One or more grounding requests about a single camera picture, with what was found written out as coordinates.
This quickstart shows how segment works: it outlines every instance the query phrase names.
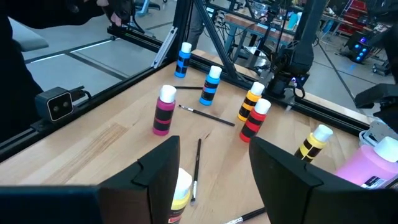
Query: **label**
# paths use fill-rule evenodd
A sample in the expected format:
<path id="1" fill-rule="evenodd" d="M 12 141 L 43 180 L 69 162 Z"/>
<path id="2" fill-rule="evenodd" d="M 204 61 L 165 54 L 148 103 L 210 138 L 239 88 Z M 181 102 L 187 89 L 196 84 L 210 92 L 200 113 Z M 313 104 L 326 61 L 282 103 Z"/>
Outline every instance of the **label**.
<path id="1" fill-rule="evenodd" d="M 261 126 L 262 123 L 264 122 L 264 121 L 260 121 L 260 120 L 257 120 L 257 119 L 255 119 L 255 118 L 253 118 L 251 115 L 249 115 L 248 121 L 249 121 L 250 123 L 252 123 L 252 124 L 259 125 L 259 126 Z"/>
<path id="2" fill-rule="evenodd" d="M 205 82 L 205 88 L 217 88 L 218 84 L 210 83 L 208 81 Z"/>
<path id="3" fill-rule="evenodd" d="M 248 118 L 250 111 L 242 106 L 239 110 L 239 114 L 244 118 Z"/>
<path id="4" fill-rule="evenodd" d="M 204 100 L 208 100 L 208 101 L 213 100 L 213 99 L 214 99 L 214 95 L 215 95 L 215 93 L 208 93 L 208 92 L 205 92 L 205 91 L 203 91 L 203 92 L 201 93 L 201 97 L 202 97 Z"/>
<path id="5" fill-rule="evenodd" d="M 255 136 L 257 134 L 257 132 L 251 130 L 249 127 L 247 127 L 246 125 L 243 126 L 242 128 L 242 134 L 248 138 L 251 138 L 253 136 Z"/>
<path id="6" fill-rule="evenodd" d="M 380 177 L 373 176 L 369 178 L 361 187 L 365 189 L 377 189 L 379 188 L 386 180 L 381 179 Z"/>
<path id="7" fill-rule="evenodd" d="M 171 122 L 168 122 L 166 124 L 162 124 L 159 121 L 157 121 L 156 119 L 154 120 L 154 128 L 156 130 L 159 130 L 159 131 L 167 131 L 167 130 L 169 130 L 171 124 L 172 124 Z"/>
<path id="8" fill-rule="evenodd" d="M 168 121 L 172 119 L 174 110 L 162 110 L 159 107 L 156 107 L 155 110 L 155 118 L 159 121 Z"/>
<path id="9" fill-rule="evenodd" d="M 247 104 L 249 106 L 255 106 L 256 105 L 256 102 L 249 100 L 249 98 L 247 98 L 247 97 L 244 99 L 243 103 L 245 103 L 245 104 Z"/>
<path id="10" fill-rule="evenodd" d="M 319 154 L 319 152 L 321 150 L 322 149 L 311 145 L 311 143 L 308 141 L 308 139 L 306 139 L 306 140 L 304 140 L 304 143 L 296 151 L 294 156 L 300 158 L 301 160 L 311 162 L 315 158 L 315 156 L 317 156 Z"/>
<path id="11" fill-rule="evenodd" d="M 179 224 L 182 218 L 182 213 L 184 212 L 185 207 L 179 210 L 172 210 L 169 218 L 169 223 Z"/>
<path id="12" fill-rule="evenodd" d="M 181 56 L 178 56 L 178 60 L 182 63 L 184 67 L 187 67 L 189 65 L 189 58 L 182 58 Z"/>
<path id="13" fill-rule="evenodd" d="M 185 74 L 187 72 L 187 69 L 188 67 L 179 67 L 179 65 L 177 65 L 177 68 L 175 68 L 175 72 Z"/>

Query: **paintbrush handle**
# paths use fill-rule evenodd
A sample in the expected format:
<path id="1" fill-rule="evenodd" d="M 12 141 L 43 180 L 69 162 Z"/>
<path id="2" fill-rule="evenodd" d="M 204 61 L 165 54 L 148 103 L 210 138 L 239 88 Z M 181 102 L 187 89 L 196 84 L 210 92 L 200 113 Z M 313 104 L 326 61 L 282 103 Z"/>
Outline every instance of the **paintbrush handle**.
<path id="1" fill-rule="evenodd" d="M 242 218 L 243 218 L 243 221 L 246 221 L 246 220 L 254 218 L 254 217 L 258 216 L 258 215 L 261 215 L 261 214 L 263 214 L 265 212 L 266 212 L 266 208 L 260 208 L 260 209 L 257 209 L 256 211 L 253 211 L 253 212 L 247 213 L 245 215 L 242 215 Z"/>
<path id="2" fill-rule="evenodd" d="M 193 175 L 193 180 L 195 180 L 195 181 L 198 180 L 198 175 L 199 175 L 200 148 L 201 148 L 201 139 L 199 139 L 199 141 L 198 141 L 197 161 L 195 164 L 195 173 Z"/>
<path id="3" fill-rule="evenodd" d="M 179 90 L 202 90 L 201 86 L 175 86 L 176 89 Z"/>
<path id="4" fill-rule="evenodd" d="M 212 116 L 212 115 L 209 115 L 209 114 L 203 113 L 203 112 L 201 112 L 201 111 L 193 110 L 192 112 L 193 112 L 193 113 L 195 113 L 195 114 L 199 114 L 199 115 L 205 116 L 205 117 L 207 117 L 207 118 L 210 118 L 210 119 L 213 119 L 213 120 L 219 121 L 219 122 L 221 122 L 221 123 L 224 123 L 224 124 L 230 125 L 230 126 L 232 126 L 232 127 L 234 127 L 234 126 L 235 126 L 235 124 L 234 124 L 234 123 L 231 123 L 231 122 L 229 122 L 229 121 L 225 121 L 225 120 L 223 120 L 223 119 L 220 119 L 220 118 L 217 118 L 217 117 L 215 117 L 215 116 Z"/>

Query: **workbench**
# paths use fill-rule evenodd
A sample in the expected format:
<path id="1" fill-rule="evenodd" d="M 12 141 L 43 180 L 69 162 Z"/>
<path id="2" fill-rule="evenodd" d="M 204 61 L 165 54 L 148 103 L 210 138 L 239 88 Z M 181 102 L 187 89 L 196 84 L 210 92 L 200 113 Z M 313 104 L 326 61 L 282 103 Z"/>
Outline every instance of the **workbench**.
<path id="1" fill-rule="evenodd" d="M 175 67 L 175 62 L 167 65 L 1 163 L 0 185 L 98 184 L 169 136 L 179 135 L 180 167 L 191 175 L 198 139 L 203 140 L 197 202 L 194 207 L 187 205 L 181 224 L 224 223 L 263 207 L 252 175 L 248 144 L 239 138 L 243 122 L 237 114 L 245 90 L 221 82 L 211 106 L 199 103 L 200 90 L 177 91 L 177 104 L 234 122 L 235 127 L 176 108 L 170 133 L 163 137 L 152 133 L 161 86 L 202 86 L 205 80 L 205 74 L 193 68 L 188 69 L 186 78 L 176 78 Z M 258 136 L 294 153 L 318 124 L 313 118 L 274 104 Z M 332 129 L 334 135 L 313 161 L 328 172 L 343 165 L 358 148 L 356 136 Z M 261 215 L 246 223 L 269 220 L 267 215 Z"/>
<path id="2" fill-rule="evenodd" d="M 240 9 L 238 11 L 238 13 L 245 15 L 245 16 L 249 15 L 247 8 Z M 233 14 L 226 14 L 224 19 L 225 19 L 225 23 L 227 23 L 229 25 L 228 35 L 226 38 L 226 42 L 224 44 L 224 48 L 227 52 L 232 47 L 234 39 L 237 36 L 236 31 L 238 29 L 242 30 L 239 33 L 239 34 L 241 34 L 241 40 L 239 41 L 238 49 L 242 48 L 243 41 L 245 40 L 247 34 L 253 34 L 253 35 L 256 35 L 261 38 L 261 37 L 264 37 L 267 32 L 267 27 L 265 25 L 258 24 L 256 22 L 247 20 L 247 19 L 239 17 L 239 16 L 235 16 Z M 281 45 L 288 45 L 294 39 L 295 29 L 288 30 L 288 25 L 289 25 L 289 22 L 287 21 L 285 23 L 285 28 L 282 33 L 282 37 L 280 39 Z M 268 39 L 275 42 L 275 44 L 276 44 L 278 42 L 279 35 L 280 35 L 280 31 L 276 30 L 275 28 L 272 28 L 269 32 Z M 238 58 L 238 54 L 234 55 L 233 62 L 235 62 L 236 59 Z"/>

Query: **blue paint bottle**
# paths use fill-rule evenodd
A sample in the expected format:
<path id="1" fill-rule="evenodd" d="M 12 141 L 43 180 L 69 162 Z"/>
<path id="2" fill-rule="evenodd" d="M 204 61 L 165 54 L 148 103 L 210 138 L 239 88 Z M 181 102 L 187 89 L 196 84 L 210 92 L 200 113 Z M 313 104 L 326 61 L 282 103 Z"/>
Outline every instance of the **blue paint bottle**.
<path id="1" fill-rule="evenodd" d="M 220 83 L 222 69 L 217 66 L 211 66 L 209 74 L 206 76 L 205 86 L 203 87 L 199 102 L 203 105 L 211 105 L 217 86 Z"/>
<path id="2" fill-rule="evenodd" d="M 179 78 L 185 78 L 187 68 L 189 65 L 189 58 L 191 57 L 192 44 L 184 42 L 181 45 L 180 53 L 178 54 L 177 68 L 174 75 Z"/>

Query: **yellow paint bottle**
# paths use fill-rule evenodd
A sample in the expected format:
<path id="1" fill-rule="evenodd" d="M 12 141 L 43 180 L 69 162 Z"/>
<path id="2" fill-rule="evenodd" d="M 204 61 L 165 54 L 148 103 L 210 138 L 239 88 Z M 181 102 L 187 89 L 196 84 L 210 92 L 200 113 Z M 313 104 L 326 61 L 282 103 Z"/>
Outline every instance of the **yellow paint bottle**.
<path id="1" fill-rule="evenodd" d="M 192 176 L 183 168 L 178 170 L 177 184 L 173 197 L 172 211 L 170 213 L 169 223 L 179 224 L 184 212 L 185 206 L 190 201 Z"/>
<path id="2" fill-rule="evenodd" d="M 320 124 L 316 130 L 306 138 L 294 156 L 306 162 L 312 162 L 315 156 L 326 146 L 326 142 L 331 135 L 333 135 L 333 131 L 327 126 Z"/>
<path id="3" fill-rule="evenodd" d="M 238 118 L 241 121 L 246 121 L 250 114 L 250 111 L 254 108 L 257 101 L 261 98 L 262 92 L 264 91 L 265 86 L 259 82 L 254 82 L 251 89 L 246 94 L 246 98 L 243 101 L 241 109 L 238 113 Z"/>

